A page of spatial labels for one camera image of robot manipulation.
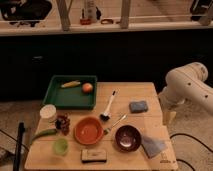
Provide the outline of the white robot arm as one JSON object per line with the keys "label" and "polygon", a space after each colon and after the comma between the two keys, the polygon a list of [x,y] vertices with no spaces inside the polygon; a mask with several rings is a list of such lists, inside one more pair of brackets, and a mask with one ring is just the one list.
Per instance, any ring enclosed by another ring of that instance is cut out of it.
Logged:
{"label": "white robot arm", "polygon": [[176,116],[174,108],[186,99],[213,115],[213,88],[205,84],[207,78],[207,67],[200,62],[174,68],[166,74],[166,86],[158,94],[164,125],[172,122]]}

